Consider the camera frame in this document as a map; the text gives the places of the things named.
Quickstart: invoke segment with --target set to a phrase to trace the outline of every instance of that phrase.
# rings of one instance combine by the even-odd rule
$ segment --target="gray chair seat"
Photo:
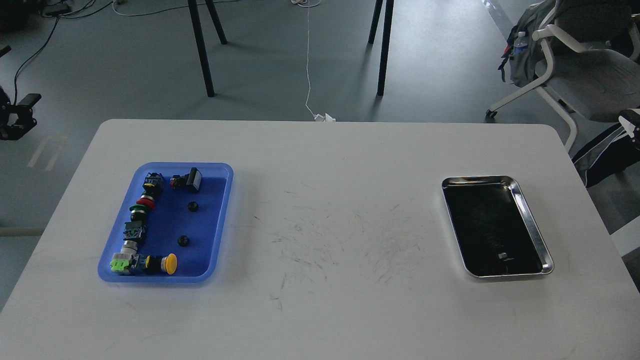
[[[555,56],[546,85],[592,121],[616,122],[621,110],[640,107],[640,65],[613,50],[590,50]],[[536,64],[536,74],[547,69]]]

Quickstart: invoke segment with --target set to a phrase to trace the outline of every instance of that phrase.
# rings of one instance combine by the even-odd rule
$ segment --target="black table leg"
[[[387,58],[389,56],[389,39],[391,38],[391,18],[394,14],[394,0],[387,0],[385,8],[385,27],[382,31],[382,54],[380,55],[380,73],[378,74],[378,96],[385,94],[387,77]]]
[[[371,20],[371,30],[369,30],[369,43],[373,44],[376,38],[376,29],[380,20],[380,11],[382,11],[382,0],[376,0],[376,8],[373,10],[373,20]]]
[[[205,0],[205,2],[207,3],[207,8],[209,9],[211,20],[213,20],[213,25],[216,27],[216,32],[218,33],[220,43],[222,45],[225,45],[227,43],[227,38],[225,36],[225,31],[222,30],[222,24],[220,24],[220,18],[218,18],[218,12],[216,11],[216,7],[213,4],[213,0]]]
[[[213,80],[211,79],[211,70],[209,70],[209,59],[207,58],[207,49],[204,46],[204,37],[202,36],[202,26],[200,25],[198,4],[196,3],[196,0],[187,0],[187,3],[189,4],[189,13],[191,14],[193,34],[196,38],[196,46],[198,47],[200,66],[202,67],[204,85],[207,88],[207,96],[213,97],[214,95],[216,95],[216,93],[213,91]]]

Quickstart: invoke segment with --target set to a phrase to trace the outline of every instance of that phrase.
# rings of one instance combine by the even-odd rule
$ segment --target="black cable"
[[[93,5],[95,5],[95,0],[89,0],[89,2],[87,2],[86,4],[84,4],[83,7],[81,7],[79,10],[76,10],[74,12],[70,12],[70,13],[66,13],[66,14],[62,14],[60,15],[60,17],[67,17],[67,16],[73,16],[76,15],[78,13],[81,13],[87,9],[89,9],[90,7],[92,7]]]
[[[238,1],[238,0],[217,0],[217,1],[214,1],[214,3],[216,3],[216,4],[218,4],[218,3],[234,3],[234,2],[236,2],[236,1]],[[158,10],[158,11],[156,11],[156,12],[150,12],[150,13],[127,14],[127,13],[119,13],[119,12],[118,12],[118,10],[116,10],[116,9],[115,9],[115,6],[114,6],[114,7],[113,7],[113,11],[114,11],[116,14],[121,15],[121,16],[136,17],[136,16],[154,15],[154,14],[157,14],[157,13],[167,12],[167,11],[169,11],[169,10],[176,10],[176,9],[182,9],[182,8],[188,8],[188,7],[189,7],[189,5],[182,5],[182,6],[176,6],[176,7],[173,7],[173,8],[168,8],[168,9]]]
[[[44,42],[44,45],[40,47],[38,51],[36,51],[35,54],[31,55],[27,60],[24,60],[24,63],[22,63],[22,65],[20,65],[20,67],[18,68],[18,71],[15,72],[15,76],[13,77],[13,88],[14,88],[13,105],[15,105],[16,102],[18,101],[18,75],[20,75],[20,71],[29,62],[29,60],[35,58],[36,56],[38,56],[38,54],[42,52],[42,50],[44,50],[45,46],[47,46],[47,44],[49,43],[49,40],[51,40],[51,37],[53,36],[53,32],[56,30],[56,26],[58,26],[58,21],[60,21],[60,18],[56,18],[56,22],[53,24],[51,33],[49,34],[47,41]]]
[[[60,18],[61,19],[80,19],[80,18],[83,18],[83,17],[91,16],[91,15],[93,15],[95,13],[99,13],[100,11],[104,10],[105,8],[107,8],[107,6],[111,5],[111,3],[113,3],[113,1],[108,2],[107,5],[104,5],[102,8],[99,8],[98,10],[95,10],[94,12],[88,13],[86,15],[76,16],[76,17],[60,17]]]

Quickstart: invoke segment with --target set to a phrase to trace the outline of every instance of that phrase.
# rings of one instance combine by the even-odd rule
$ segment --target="black bag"
[[[502,73],[504,82],[504,65],[509,62],[511,68],[511,80],[517,87],[523,87],[536,79],[536,64],[545,58],[539,42],[534,42],[531,35],[538,30],[544,18],[553,10],[556,0],[544,0],[541,3],[530,5],[520,17],[520,20],[511,28],[511,33],[507,38],[507,47],[502,55],[502,63],[498,70]],[[513,43],[518,38],[520,31],[526,32],[527,49],[519,54],[513,54]]]

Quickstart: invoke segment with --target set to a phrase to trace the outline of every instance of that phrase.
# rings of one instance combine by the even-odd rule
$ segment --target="black knob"
[[[192,213],[198,211],[199,208],[200,206],[198,206],[198,203],[195,201],[191,201],[189,204],[187,204],[187,209],[189,209],[189,211]]]
[[[189,238],[186,235],[181,235],[178,238],[178,245],[180,245],[181,247],[189,245]]]

